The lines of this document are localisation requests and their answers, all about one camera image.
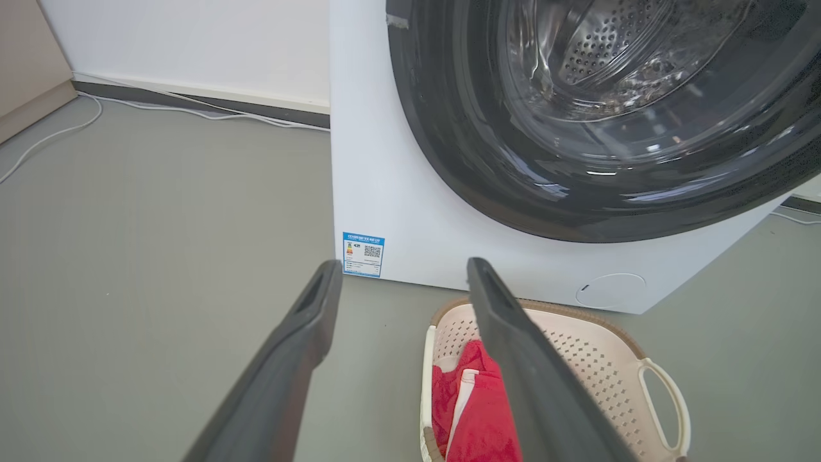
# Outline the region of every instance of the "red towel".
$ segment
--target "red towel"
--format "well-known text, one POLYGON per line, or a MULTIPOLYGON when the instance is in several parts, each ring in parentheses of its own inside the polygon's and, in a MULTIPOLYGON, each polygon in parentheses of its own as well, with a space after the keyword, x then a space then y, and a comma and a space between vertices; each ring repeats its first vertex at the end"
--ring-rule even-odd
POLYGON ((453 439, 447 462, 522 461, 502 373, 481 341, 468 342, 455 370, 442 372, 434 366, 432 385, 433 434, 443 457, 448 441, 453 439), (465 369, 476 369, 479 375, 454 435, 451 435, 456 398, 465 369))

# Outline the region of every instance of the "white laundry basket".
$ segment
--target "white laundry basket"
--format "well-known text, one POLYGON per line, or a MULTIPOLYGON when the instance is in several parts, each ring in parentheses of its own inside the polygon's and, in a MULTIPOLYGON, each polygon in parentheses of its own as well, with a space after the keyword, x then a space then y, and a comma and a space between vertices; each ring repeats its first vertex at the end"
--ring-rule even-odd
MULTIPOLYGON (((605 416, 641 462, 683 460, 690 448, 690 415, 676 383, 644 354, 623 330, 586 312, 550 303, 520 300, 530 319, 558 350, 605 416), (652 371, 670 392, 678 415, 678 442, 671 446, 661 429, 644 382, 652 371)), ((467 298, 433 317, 424 342, 420 443, 425 462, 441 462, 431 417, 433 366, 456 369, 462 350, 479 339, 467 298)))

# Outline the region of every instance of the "blue label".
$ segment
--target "blue label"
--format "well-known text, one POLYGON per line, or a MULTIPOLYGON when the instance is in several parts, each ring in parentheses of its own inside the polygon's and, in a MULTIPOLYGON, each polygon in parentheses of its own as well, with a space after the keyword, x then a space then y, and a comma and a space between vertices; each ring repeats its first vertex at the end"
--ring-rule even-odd
POLYGON ((385 239, 342 233, 342 271, 347 275, 378 278, 382 275, 385 239))

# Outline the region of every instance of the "front-load washing machine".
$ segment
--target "front-load washing machine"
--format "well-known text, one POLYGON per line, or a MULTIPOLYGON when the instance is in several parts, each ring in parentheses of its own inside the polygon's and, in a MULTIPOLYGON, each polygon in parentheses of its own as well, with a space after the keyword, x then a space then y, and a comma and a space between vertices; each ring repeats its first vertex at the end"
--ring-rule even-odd
POLYGON ((821 169, 821 2, 331 2, 345 272, 641 313, 821 169))

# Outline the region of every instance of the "washing machine door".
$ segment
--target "washing machine door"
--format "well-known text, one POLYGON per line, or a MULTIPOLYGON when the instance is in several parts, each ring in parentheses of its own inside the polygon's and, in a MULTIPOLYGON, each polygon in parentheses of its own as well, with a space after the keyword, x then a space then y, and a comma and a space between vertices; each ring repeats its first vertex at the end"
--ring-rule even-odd
POLYGON ((659 238, 821 170, 817 0, 388 0, 410 128, 450 188, 545 238, 659 238))

